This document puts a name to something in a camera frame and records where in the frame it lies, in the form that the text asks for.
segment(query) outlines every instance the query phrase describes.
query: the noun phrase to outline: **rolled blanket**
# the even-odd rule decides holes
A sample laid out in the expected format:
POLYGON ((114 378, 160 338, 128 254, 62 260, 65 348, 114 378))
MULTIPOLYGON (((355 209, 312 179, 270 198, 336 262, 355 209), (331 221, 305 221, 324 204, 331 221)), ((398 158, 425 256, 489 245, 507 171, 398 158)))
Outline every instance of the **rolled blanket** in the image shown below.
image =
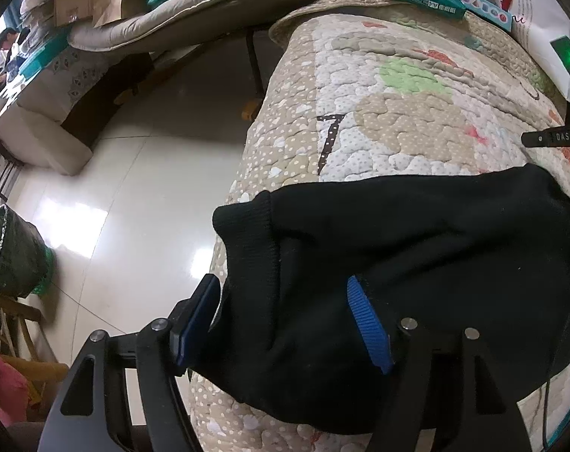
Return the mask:
MULTIPOLYGON (((527 163, 548 170, 570 197, 570 148, 525 149, 520 140, 563 125, 564 100, 521 46, 479 17, 456 22, 389 0, 319 0, 270 34, 285 53, 226 203, 302 182, 479 175, 527 163)), ((224 282, 220 239, 212 271, 224 282)), ((350 379, 358 393, 371 392, 350 379)), ((190 391, 207 452, 360 452, 369 438, 280 422, 198 374, 190 391)), ((518 403, 534 450, 542 396, 537 389, 518 403)), ((551 382, 549 437, 569 410, 570 364, 551 382)))

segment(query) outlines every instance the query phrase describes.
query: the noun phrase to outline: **pillow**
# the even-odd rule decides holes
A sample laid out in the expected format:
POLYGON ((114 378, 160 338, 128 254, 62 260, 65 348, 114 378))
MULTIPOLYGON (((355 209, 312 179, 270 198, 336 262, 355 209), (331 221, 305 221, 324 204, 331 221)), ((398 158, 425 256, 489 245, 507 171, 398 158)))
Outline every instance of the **pillow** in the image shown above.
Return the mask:
POLYGON ((0 421, 7 427, 27 421, 28 381, 0 358, 0 421))
MULTIPOLYGON (((147 14, 107 24, 97 29, 93 28, 90 20, 79 21, 74 24, 68 41, 70 46, 85 51, 107 52, 117 50, 220 2, 227 2, 227 0, 168 0, 147 14)), ((292 0, 294 6, 287 9, 279 17, 307 3, 308 1, 300 3, 299 0, 292 0)), ((218 36, 226 31, 228 29, 223 31, 217 29, 215 34, 218 36)))

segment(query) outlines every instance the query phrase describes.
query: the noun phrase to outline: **pink pattern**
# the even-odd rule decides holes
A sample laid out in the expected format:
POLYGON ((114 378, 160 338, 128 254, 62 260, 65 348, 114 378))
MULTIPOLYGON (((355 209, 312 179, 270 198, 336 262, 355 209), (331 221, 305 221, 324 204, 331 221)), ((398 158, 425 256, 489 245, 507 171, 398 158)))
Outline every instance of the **pink pattern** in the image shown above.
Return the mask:
POLYGON ((549 117, 551 117, 551 119, 554 120, 555 122, 557 122, 557 124, 559 124, 560 126, 563 125, 563 122, 561 122, 561 117, 559 117, 557 114, 555 114, 554 110, 549 109, 549 117))
POLYGON ((459 65, 457 65, 457 63, 455 63, 452 59, 450 59, 448 56, 446 56, 443 52, 436 51, 435 49, 430 49, 427 52, 421 51, 420 49, 413 49, 413 51, 420 52, 421 54, 425 54, 426 56, 434 58, 435 60, 449 64, 450 66, 454 66, 455 68, 462 69, 463 71, 468 72, 468 74, 470 74, 471 77, 474 76, 473 72, 471 72, 467 68, 461 68, 459 65))
POLYGON ((310 437, 310 444, 312 445, 312 451, 316 451, 316 442, 318 442, 320 436, 322 436, 322 432, 319 432, 319 430, 314 430, 314 433, 312 434, 312 436, 310 437))
POLYGON ((371 27, 377 27, 377 28, 379 28, 379 29, 386 29, 386 28, 387 28, 386 25, 383 25, 383 24, 380 24, 380 23, 377 23, 377 22, 369 22, 368 20, 363 20, 363 21, 362 21, 362 25, 364 25, 365 27, 368 27, 369 29, 370 29, 371 27))
POLYGON ((465 132, 465 134, 467 134, 468 136, 474 137, 477 139, 477 141, 480 144, 483 144, 484 146, 488 145, 488 139, 485 137, 480 136, 480 133, 477 132, 477 129, 475 128, 475 126, 469 126, 469 128, 467 129, 467 131, 465 132))
POLYGON ((0 421, 7 427, 27 421, 28 381, 0 357, 0 421))

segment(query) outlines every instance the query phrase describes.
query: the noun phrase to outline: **bed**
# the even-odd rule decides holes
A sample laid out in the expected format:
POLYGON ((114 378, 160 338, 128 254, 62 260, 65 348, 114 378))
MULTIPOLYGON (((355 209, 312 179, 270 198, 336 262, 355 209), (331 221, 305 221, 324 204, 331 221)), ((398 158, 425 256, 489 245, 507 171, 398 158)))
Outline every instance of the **bed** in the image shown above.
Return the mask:
MULTIPOLYGON (((455 22, 389 0, 318 0, 270 35, 285 53, 226 203, 300 182, 479 175, 526 163, 548 170, 570 197, 570 148, 528 150, 520 140, 563 125, 565 100, 521 46, 479 17, 455 22)), ((212 272, 224 282, 220 239, 212 272)), ((518 403, 534 451, 543 389, 518 403)), ((206 452, 361 452, 370 438, 280 422, 198 374, 185 401, 206 452)), ((551 381, 549 439, 568 412, 570 365, 551 381)))

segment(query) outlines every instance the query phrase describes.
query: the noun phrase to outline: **trash bin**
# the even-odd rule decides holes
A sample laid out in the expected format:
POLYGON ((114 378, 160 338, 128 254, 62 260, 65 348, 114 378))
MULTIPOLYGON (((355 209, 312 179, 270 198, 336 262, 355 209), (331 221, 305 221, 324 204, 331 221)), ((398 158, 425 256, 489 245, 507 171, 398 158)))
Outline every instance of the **trash bin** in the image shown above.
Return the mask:
POLYGON ((55 264, 51 248, 36 226, 7 205, 0 207, 0 294, 26 297, 42 294, 50 284, 55 264))

